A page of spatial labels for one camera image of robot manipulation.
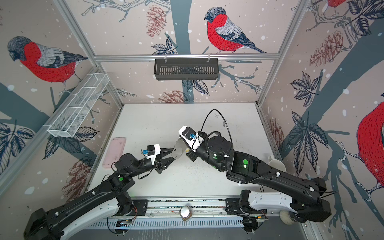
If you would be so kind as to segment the silver metal keyring carabiner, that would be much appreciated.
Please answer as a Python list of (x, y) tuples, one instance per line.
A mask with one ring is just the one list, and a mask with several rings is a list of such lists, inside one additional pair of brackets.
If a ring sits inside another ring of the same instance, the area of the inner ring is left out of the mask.
[(186, 145), (185, 141), (183, 138), (178, 138), (174, 145), (174, 149), (172, 152), (172, 158), (177, 160), (179, 159), (186, 151), (188, 146)]

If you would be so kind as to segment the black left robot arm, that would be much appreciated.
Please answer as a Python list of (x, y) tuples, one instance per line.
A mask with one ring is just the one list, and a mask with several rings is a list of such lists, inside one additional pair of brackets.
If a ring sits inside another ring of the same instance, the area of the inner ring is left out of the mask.
[(152, 170), (161, 173), (167, 169), (175, 161), (172, 153), (175, 149), (150, 145), (143, 151), (141, 160), (132, 154), (122, 155), (112, 164), (116, 171), (104, 176), (95, 188), (57, 208), (33, 212), (24, 230), (24, 239), (60, 240), (102, 218), (114, 215), (136, 218), (145, 214), (147, 203), (135, 206), (128, 190), (135, 184), (134, 177), (146, 177)]

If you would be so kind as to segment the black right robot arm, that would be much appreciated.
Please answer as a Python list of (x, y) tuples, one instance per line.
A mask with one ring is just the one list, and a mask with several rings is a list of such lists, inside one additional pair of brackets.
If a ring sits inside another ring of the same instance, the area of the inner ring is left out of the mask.
[(302, 179), (278, 170), (250, 154), (235, 151), (234, 144), (221, 136), (201, 138), (197, 134), (181, 136), (189, 148), (187, 156), (195, 161), (201, 158), (228, 180), (240, 185), (255, 184), (277, 191), (267, 197), (251, 190), (242, 190), (239, 208), (233, 214), (244, 217), (267, 209), (288, 212), (289, 217), (304, 223), (321, 223), (332, 213), (330, 203), (322, 198), (325, 181), (320, 178)]

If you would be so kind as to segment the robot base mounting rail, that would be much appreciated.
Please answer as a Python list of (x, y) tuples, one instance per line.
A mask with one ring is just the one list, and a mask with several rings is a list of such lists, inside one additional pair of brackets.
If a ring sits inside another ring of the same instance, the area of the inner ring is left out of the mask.
[(129, 230), (188, 228), (242, 228), (253, 232), (268, 220), (267, 211), (244, 212), (239, 198), (133, 200), (127, 215), (115, 214), (91, 224), (89, 230)]

